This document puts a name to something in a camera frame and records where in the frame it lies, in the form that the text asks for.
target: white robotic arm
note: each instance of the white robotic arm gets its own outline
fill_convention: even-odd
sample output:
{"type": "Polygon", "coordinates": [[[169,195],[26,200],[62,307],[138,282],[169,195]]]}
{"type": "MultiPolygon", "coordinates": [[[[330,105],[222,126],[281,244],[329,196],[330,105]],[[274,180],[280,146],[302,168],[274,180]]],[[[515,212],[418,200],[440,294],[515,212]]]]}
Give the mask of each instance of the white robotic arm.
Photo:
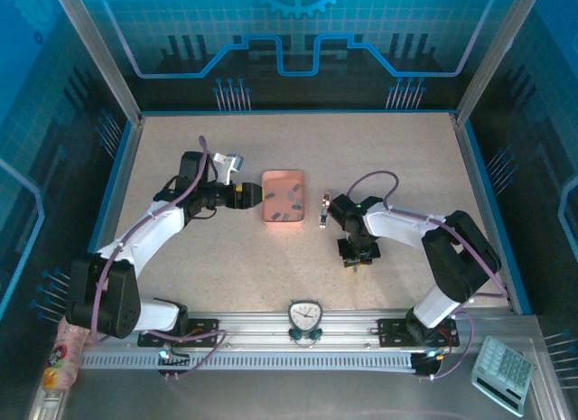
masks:
{"type": "Polygon", "coordinates": [[[461,303],[471,298],[489,279],[471,253],[459,250],[459,232],[494,273],[501,263],[471,217],[463,211],[450,216],[422,215],[386,208],[383,199],[369,197],[360,204],[342,194],[331,201],[330,215],[348,234],[338,240],[345,266],[370,265],[380,257],[377,240],[392,238],[425,252],[435,285],[406,316],[407,329],[417,342],[424,342],[434,329],[461,303]]]}
{"type": "Polygon", "coordinates": [[[246,182],[236,186],[230,183],[231,173],[240,169],[241,157],[215,154],[205,166],[195,190],[172,208],[158,213],[191,185],[191,178],[200,168],[201,156],[202,153],[197,152],[187,152],[182,156],[179,175],[154,196],[153,203],[140,220],[150,219],[129,236],[126,243],[123,242],[123,238],[127,238],[125,232],[96,254],[73,262],[66,311],[69,323],[90,328],[96,292],[93,286],[106,262],[115,256],[98,308],[98,331],[118,338],[143,330],[173,331],[177,336],[183,335],[182,331],[187,327],[186,306],[167,300],[141,298],[136,282],[138,276],[159,248],[184,229],[203,208],[247,209],[262,199],[259,185],[246,182]],[[210,167],[215,172],[215,181],[208,180],[210,167]]]}

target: black mounting plate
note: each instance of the black mounting plate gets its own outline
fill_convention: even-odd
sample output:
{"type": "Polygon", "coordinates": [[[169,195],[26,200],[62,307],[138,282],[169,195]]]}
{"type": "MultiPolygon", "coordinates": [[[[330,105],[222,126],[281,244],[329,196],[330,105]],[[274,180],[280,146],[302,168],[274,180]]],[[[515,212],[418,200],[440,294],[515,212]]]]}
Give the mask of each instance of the black mounting plate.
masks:
{"type": "MultiPolygon", "coordinates": [[[[200,328],[201,331],[197,331],[192,335],[196,336],[204,334],[206,332],[218,330],[219,320],[190,318],[187,333],[190,333],[196,330],[197,328],[200,328]]],[[[217,337],[218,336],[212,336],[208,337],[207,339],[201,339],[199,341],[184,341],[178,344],[178,348],[212,348],[217,344],[217,337]]],[[[170,343],[169,341],[153,336],[152,334],[140,333],[138,335],[138,342],[136,343],[136,345],[141,348],[161,348],[167,342],[170,343]]]]}
{"type": "MultiPolygon", "coordinates": [[[[445,329],[448,334],[455,334],[452,337],[452,346],[460,346],[460,335],[455,325],[455,320],[445,319],[438,326],[439,329],[445,329]]],[[[378,320],[379,346],[381,348],[419,348],[423,343],[418,343],[411,336],[406,326],[406,319],[379,319],[378,320]]],[[[448,341],[441,335],[436,334],[425,344],[428,348],[444,348],[449,346],[448,341]]]]}

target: white calculator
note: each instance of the white calculator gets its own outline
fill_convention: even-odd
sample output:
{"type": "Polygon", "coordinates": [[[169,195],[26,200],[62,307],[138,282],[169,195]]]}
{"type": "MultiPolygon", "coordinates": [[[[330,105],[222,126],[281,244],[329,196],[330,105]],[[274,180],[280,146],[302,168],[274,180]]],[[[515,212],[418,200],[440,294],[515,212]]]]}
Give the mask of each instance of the white calculator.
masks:
{"type": "Polygon", "coordinates": [[[481,345],[471,383],[511,413],[524,415],[524,402],[534,365],[523,355],[491,336],[481,345]]]}

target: blue frame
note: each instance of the blue frame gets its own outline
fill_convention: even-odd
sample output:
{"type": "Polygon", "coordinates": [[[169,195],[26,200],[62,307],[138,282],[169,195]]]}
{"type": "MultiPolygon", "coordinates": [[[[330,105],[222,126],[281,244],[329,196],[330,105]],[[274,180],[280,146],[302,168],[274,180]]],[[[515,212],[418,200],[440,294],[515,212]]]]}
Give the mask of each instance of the blue frame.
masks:
{"type": "Polygon", "coordinates": [[[40,233],[40,229],[42,228],[42,224],[44,223],[44,206],[42,204],[42,194],[38,185],[32,182],[30,179],[26,178],[24,175],[16,171],[12,165],[8,164],[2,158],[0,158],[0,168],[6,170],[8,174],[10,174],[13,178],[15,178],[26,190],[31,192],[34,195],[34,201],[36,203],[36,210],[38,211],[38,218],[36,219],[36,223],[34,223],[33,231],[28,237],[28,241],[26,241],[26,247],[24,247],[24,251],[18,260],[18,264],[16,265],[16,269],[14,270],[12,277],[10,278],[10,283],[6,287],[6,291],[4,296],[2,297],[2,301],[0,301],[0,321],[4,317],[4,313],[6,312],[6,307],[8,307],[8,303],[10,303],[10,299],[14,294],[14,290],[20,281],[20,277],[26,266],[26,262],[28,262],[28,258],[30,257],[30,253],[33,251],[34,243],[38,238],[38,234],[40,233]]]}
{"type": "Polygon", "coordinates": [[[123,131],[123,136],[120,140],[120,145],[118,146],[117,156],[115,158],[115,162],[112,165],[112,170],[110,171],[110,176],[108,177],[107,187],[105,189],[105,195],[102,197],[102,203],[100,204],[100,210],[98,211],[97,222],[94,225],[94,229],[92,230],[92,236],[90,237],[89,242],[89,253],[94,253],[97,251],[97,242],[98,242],[98,235],[100,234],[100,230],[102,230],[102,226],[105,221],[105,215],[107,214],[108,204],[112,198],[112,191],[115,188],[115,183],[117,182],[118,172],[120,170],[120,164],[123,161],[123,157],[125,156],[126,145],[128,143],[128,139],[133,131],[133,126],[130,121],[126,121],[125,130],[123,131]]]}
{"type": "Polygon", "coordinates": [[[512,246],[509,242],[508,233],[506,232],[506,227],[504,226],[504,220],[502,219],[501,213],[499,212],[498,201],[496,200],[496,195],[491,188],[488,171],[486,170],[486,165],[484,164],[484,160],[481,157],[480,146],[478,145],[478,140],[476,140],[476,136],[473,133],[473,128],[471,127],[469,119],[465,123],[465,130],[466,136],[468,137],[468,140],[470,140],[471,150],[473,151],[474,155],[474,162],[480,171],[482,186],[484,187],[484,191],[488,197],[491,216],[496,222],[499,240],[504,249],[504,258],[506,258],[508,263],[512,284],[514,285],[514,290],[516,291],[517,300],[520,306],[520,312],[522,314],[532,314],[532,308],[530,307],[530,302],[527,299],[526,288],[522,282],[522,275],[520,274],[519,268],[517,267],[516,258],[514,257],[514,250],[512,250],[512,246]]]}

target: colorful bottle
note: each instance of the colorful bottle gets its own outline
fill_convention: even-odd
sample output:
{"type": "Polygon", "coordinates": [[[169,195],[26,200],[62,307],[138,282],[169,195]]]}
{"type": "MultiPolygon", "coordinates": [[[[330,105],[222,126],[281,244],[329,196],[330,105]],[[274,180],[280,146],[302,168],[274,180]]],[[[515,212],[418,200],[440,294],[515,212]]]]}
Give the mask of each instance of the colorful bottle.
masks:
{"type": "Polygon", "coordinates": [[[86,328],[70,325],[62,317],[51,355],[42,375],[44,390],[64,391],[72,387],[79,373],[82,348],[89,332],[90,330],[86,328]]]}

